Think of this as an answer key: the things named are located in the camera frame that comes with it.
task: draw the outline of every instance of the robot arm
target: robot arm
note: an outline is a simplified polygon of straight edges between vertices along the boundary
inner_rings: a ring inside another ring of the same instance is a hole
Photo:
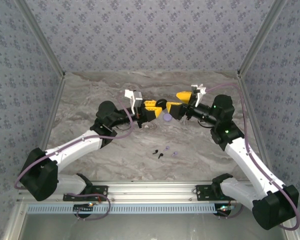
[[[276,183],[291,198],[295,206],[298,205],[299,193],[293,186],[286,186],[278,179],[255,154],[252,148],[246,149],[245,136],[232,121],[235,111],[230,96],[218,95],[211,107],[198,103],[205,94],[205,88],[192,85],[192,91],[177,93],[183,102],[167,102],[167,110],[173,118],[180,120],[184,115],[187,119],[194,117],[200,122],[209,123],[211,137],[242,169],[253,185],[253,189],[238,182],[232,175],[226,173],[212,180],[211,189],[215,196],[231,197],[250,209],[261,227],[268,230],[293,217],[295,212],[287,199],[274,186]],[[269,181],[253,163],[249,154],[257,165],[272,178]]]
[[[162,110],[166,108],[166,100],[145,100],[142,98],[141,92],[126,90],[125,96],[130,99],[131,103],[131,107],[127,108],[127,111],[132,121],[137,122],[139,128],[143,123],[156,119]],[[84,134],[58,147],[45,151],[40,148],[32,150],[21,173],[34,162],[45,159],[33,165],[20,178],[20,182],[37,201],[47,199],[50,195],[56,193],[56,190],[62,194],[67,192],[80,193],[85,188],[87,180],[82,179],[82,176],[70,177],[59,174],[59,172],[85,154],[108,145],[117,135],[114,127],[129,122],[130,120],[124,110],[118,110],[111,101],[102,102],[99,105],[93,126]],[[78,183],[77,188],[73,187],[72,191],[65,190],[64,186],[73,186],[75,182]]]

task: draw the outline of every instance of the enclosure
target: enclosure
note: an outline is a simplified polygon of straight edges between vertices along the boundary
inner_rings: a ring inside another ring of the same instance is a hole
[[[69,222],[55,228],[52,214],[23,214],[23,193],[13,185],[32,149],[80,136],[94,124],[100,103],[119,106],[116,97],[124,99],[125,89],[176,102],[176,93],[189,91],[191,84],[210,89],[228,83],[242,91],[251,147],[276,176],[298,189],[300,212],[300,0],[0,0],[0,239],[30,239],[34,222],[43,226],[37,233],[50,239],[79,239],[82,228],[87,238],[94,234],[90,225],[64,214],[55,219]],[[218,88],[202,102],[210,106],[219,94],[232,97],[233,121],[243,129],[235,88]],[[116,129],[118,135],[125,127]],[[158,159],[154,150],[164,156]],[[62,173],[110,185],[209,182],[223,173],[247,180],[196,119],[167,122],[161,116]],[[142,218],[157,232],[143,229]],[[126,228],[102,231],[123,219]],[[263,230],[247,209],[242,218],[227,221],[194,213],[173,219],[114,214],[95,231],[106,239],[142,239],[142,232],[144,239],[219,239],[218,228],[225,227],[236,239],[251,233],[255,239],[300,239],[300,228]],[[174,235],[168,226],[160,228],[168,222],[179,226]],[[130,235],[130,226],[140,231]],[[238,226],[244,226],[241,236]]]

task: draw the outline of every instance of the small purple object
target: small purple object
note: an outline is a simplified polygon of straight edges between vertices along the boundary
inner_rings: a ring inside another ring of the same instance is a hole
[[[172,120],[172,116],[169,113],[165,113],[163,115],[163,120],[165,120],[166,122],[170,122]]]

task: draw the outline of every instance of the patterned wallpaper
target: patterned wallpaper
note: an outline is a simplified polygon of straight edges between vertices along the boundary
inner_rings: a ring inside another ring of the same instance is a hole
[[[244,79],[273,169],[300,192],[300,0],[288,1]]]
[[[236,70],[273,0],[27,0],[64,71]]]
[[[14,206],[14,180],[40,143],[58,84],[14,1],[0,0],[0,239]]]

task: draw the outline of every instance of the gray marble tabletop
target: gray marble tabletop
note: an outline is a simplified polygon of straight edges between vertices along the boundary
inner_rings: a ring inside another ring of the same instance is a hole
[[[48,148],[64,144],[89,129],[96,118],[101,102],[110,100],[120,109],[116,96],[120,94],[126,107],[124,90],[141,91],[144,99],[178,102],[176,93],[190,91],[191,84],[203,84],[207,89],[224,83],[237,83],[231,72],[211,71],[125,71],[67,73],[61,101],[54,120]],[[203,97],[202,103],[211,105],[218,94],[232,97],[234,122],[244,128],[240,98],[232,87],[219,88]],[[223,173],[238,180],[247,177],[236,162],[216,145],[209,129],[198,125],[196,119],[165,122],[159,118],[143,124],[135,123],[131,135],[113,140],[106,147],[91,152],[72,164],[62,173],[82,173],[90,180],[155,180],[191,181],[211,180]],[[118,136],[126,133],[116,129]],[[259,152],[248,120],[249,142]],[[158,159],[155,150],[164,156]]]

